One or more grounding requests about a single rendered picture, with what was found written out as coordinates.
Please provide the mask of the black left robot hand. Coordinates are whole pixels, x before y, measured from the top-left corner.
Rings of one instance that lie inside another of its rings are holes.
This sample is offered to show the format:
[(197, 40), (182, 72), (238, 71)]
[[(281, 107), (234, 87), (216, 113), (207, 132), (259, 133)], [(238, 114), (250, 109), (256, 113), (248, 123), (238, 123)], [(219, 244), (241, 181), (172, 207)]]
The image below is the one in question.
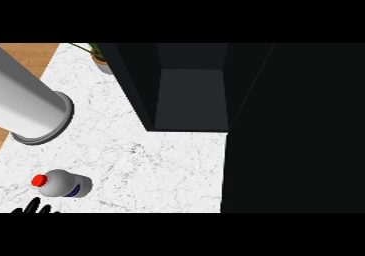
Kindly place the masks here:
[(28, 202), (27, 206), (24, 208), (15, 208), (12, 212), (14, 213), (49, 213), (51, 210), (52, 210), (52, 207), (49, 204), (40, 207), (40, 198), (34, 197)]

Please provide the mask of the white cylinder with grey rim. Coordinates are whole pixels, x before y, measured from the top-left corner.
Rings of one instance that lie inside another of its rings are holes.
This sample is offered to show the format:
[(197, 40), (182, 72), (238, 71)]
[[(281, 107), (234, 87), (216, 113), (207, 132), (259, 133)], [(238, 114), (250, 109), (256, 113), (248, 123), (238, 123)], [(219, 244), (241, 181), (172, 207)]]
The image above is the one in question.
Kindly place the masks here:
[(74, 115), (70, 97), (53, 91), (0, 47), (0, 128), (25, 145), (53, 140)]

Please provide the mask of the dark grey open cabinet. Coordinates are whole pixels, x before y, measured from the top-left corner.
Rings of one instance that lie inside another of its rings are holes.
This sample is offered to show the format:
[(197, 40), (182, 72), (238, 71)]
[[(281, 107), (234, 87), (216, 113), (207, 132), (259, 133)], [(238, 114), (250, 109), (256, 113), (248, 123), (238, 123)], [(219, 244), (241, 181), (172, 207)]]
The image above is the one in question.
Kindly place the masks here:
[(271, 43), (101, 43), (147, 130), (228, 132)]

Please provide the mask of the potted green plant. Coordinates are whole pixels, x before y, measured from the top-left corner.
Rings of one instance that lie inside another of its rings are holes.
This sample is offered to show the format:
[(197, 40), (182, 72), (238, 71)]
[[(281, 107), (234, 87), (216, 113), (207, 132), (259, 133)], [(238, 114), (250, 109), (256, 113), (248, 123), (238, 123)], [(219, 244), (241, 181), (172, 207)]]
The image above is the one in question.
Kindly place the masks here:
[(83, 51), (86, 51), (90, 54), (92, 60), (96, 64), (98, 69), (108, 75), (113, 74), (113, 71), (110, 69), (108, 66), (108, 62), (105, 61), (102, 52), (99, 50), (99, 47), (95, 43), (89, 44), (90, 49), (83, 48), (82, 46), (79, 46), (76, 43), (73, 43), (73, 46), (77, 47), (79, 49), (82, 49)]

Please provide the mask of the red-capped water bottle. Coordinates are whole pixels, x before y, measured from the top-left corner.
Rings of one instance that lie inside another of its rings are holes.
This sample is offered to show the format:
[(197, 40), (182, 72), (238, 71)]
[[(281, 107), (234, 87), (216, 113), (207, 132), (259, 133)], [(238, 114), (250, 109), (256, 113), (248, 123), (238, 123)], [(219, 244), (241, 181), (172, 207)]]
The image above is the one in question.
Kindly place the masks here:
[(93, 183), (89, 177), (53, 169), (33, 177), (31, 185), (46, 197), (82, 198), (89, 194)]

